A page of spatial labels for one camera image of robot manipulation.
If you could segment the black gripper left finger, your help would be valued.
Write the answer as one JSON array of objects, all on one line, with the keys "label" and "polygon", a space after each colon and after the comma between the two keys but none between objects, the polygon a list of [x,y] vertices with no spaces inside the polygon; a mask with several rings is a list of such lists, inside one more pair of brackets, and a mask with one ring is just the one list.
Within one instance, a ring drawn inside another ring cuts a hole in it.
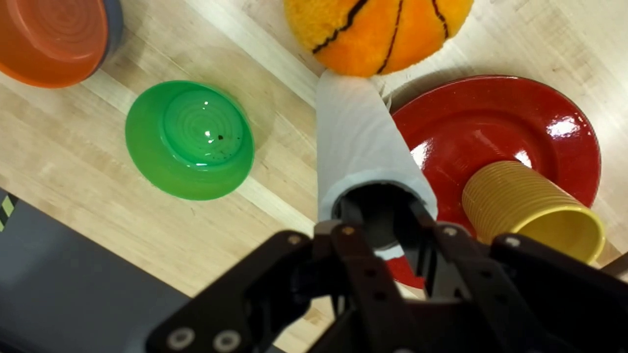
[{"label": "black gripper left finger", "polygon": [[319,282],[331,296],[333,327],[404,327],[408,313],[390,272],[370,247],[372,235],[390,235],[390,205],[345,196],[329,221],[315,225],[313,255]]}]

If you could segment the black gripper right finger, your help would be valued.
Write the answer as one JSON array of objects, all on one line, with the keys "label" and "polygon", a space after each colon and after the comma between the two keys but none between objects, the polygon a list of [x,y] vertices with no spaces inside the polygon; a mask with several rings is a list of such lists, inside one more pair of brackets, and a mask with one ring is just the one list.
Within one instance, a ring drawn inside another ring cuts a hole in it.
[{"label": "black gripper right finger", "polygon": [[490,327],[523,321],[523,304],[502,266],[459,225],[439,225],[412,202],[400,215],[398,243],[412,272],[425,278],[429,298],[470,302]]}]

